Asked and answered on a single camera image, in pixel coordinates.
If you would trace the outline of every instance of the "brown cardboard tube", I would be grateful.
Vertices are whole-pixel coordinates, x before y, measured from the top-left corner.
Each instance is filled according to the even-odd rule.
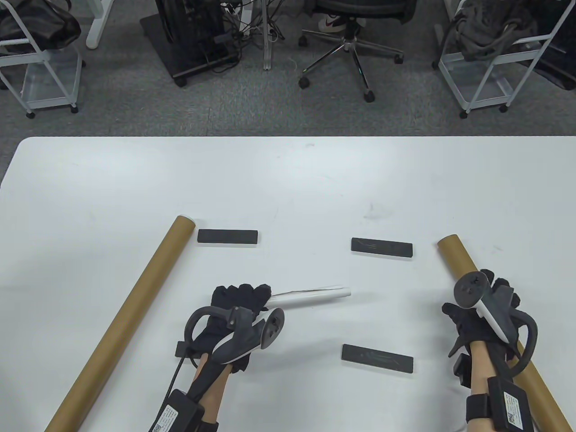
[[[440,240],[438,249],[455,279],[478,270],[456,234]],[[521,353],[524,352],[524,347],[520,342],[518,342],[518,349]],[[541,432],[572,432],[566,417],[532,362],[514,378],[514,382],[528,395],[532,419]]]
[[[52,417],[46,432],[77,432],[196,225],[178,216]]]

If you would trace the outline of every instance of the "gloved hand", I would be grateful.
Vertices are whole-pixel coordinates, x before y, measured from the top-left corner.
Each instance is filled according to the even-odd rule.
[[[260,285],[256,288],[252,288],[247,283],[243,283],[238,288],[233,285],[228,288],[219,286],[212,294],[210,305],[222,309],[231,309],[235,306],[250,309],[254,321],[271,296],[272,291],[269,285]],[[225,320],[211,316],[208,318],[206,328],[194,339],[191,348],[197,353],[211,353],[216,344],[230,333],[232,330],[226,326]],[[232,373],[246,370],[249,360],[250,355],[236,360],[233,363]]]
[[[480,270],[486,275],[490,284],[494,280],[494,273],[490,270],[482,269]],[[495,292],[501,286],[510,286],[506,279],[498,278],[492,285],[492,292]],[[514,293],[512,297],[511,306],[517,308],[520,305],[519,296]],[[470,354],[470,343],[481,340],[484,342],[495,342],[505,346],[505,343],[500,340],[498,335],[492,330],[492,327],[488,324],[486,319],[480,318],[476,309],[463,309],[452,303],[444,303],[442,305],[442,312],[448,315],[454,324],[456,324],[456,330],[458,331],[458,339],[452,347],[448,357],[452,357],[460,347],[465,346],[466,350]],[[521,323],[513,320],[514,324],[519,327]],[[506,350],[506,358],[510,358],[513,355],[511,350]]]

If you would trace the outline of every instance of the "shoe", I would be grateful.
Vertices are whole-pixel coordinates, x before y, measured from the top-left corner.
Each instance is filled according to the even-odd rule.
[[[318,23],[318,28],[322,33],[337,33],[346,28],[348,18],[340,15],[325,15]],[[361,26],[366,26],[366,18],[357,18],[356,22]]]

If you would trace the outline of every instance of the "rolling cart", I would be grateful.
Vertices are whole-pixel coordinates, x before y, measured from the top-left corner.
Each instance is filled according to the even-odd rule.
[[[70,112],[77,113],[78,88],[82,67],[86,63],[74,43],[62,50],[42,51],[34,38],[6,0],[0,0],[10,12],[26,38],[1,40],[0,47],[30,44],[33,52],[0,56],[0,68],[15,65],[28,65],[22,85],[17,92],[0,69],[0,80],[26,110],[26,117],[33,119],[34,109],[69,106]]]
[[[460,10],[465,0],[462,0],[457,8]],[[440,69],[452,93],[460,104],[460,118],[465,119],[471,110],[476,108],[499,106],[500,112],[508,111],[510,104],[518,95],[518,92],[528,79],[528,76],[538,63],[538,60],[548,48],[552,38],[564,23],[566,17],[574,7],[576,0],[571,0],[564,10],[560,19],[547,35],[523,37],[514,42],[527,48],[525,51],[502,54],[492,60],[467,62],[462,53],[446,54],[443,47],[442,55],[438,63],[432,64],[433,69]],[[444,35],[442,27],[434,26],[438,43],[442,43]],[[526,72],[520,79],[516,88],[512,88],[506,77],[496,71],[494,66],[506,63],[523,62],[531,60]]]

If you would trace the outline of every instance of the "label sticker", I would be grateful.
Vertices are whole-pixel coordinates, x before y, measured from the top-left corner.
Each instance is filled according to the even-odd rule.
[[[524,426],[522,425],[522,417],[520,417],[520,404],[518,403],[518,399],[504,392],[504,403],[506,404],[506,415],[508,417],[508,422],[511,425],[516,426],[518,429],[524,430]]]
[[[170,405],[166,405],[166,408],[164,408],[164,411],[156,422],[152,432],[168,432],[172,427],[174,420],[176,420],[176,417],[178,417],[178,411],[176,411]]]

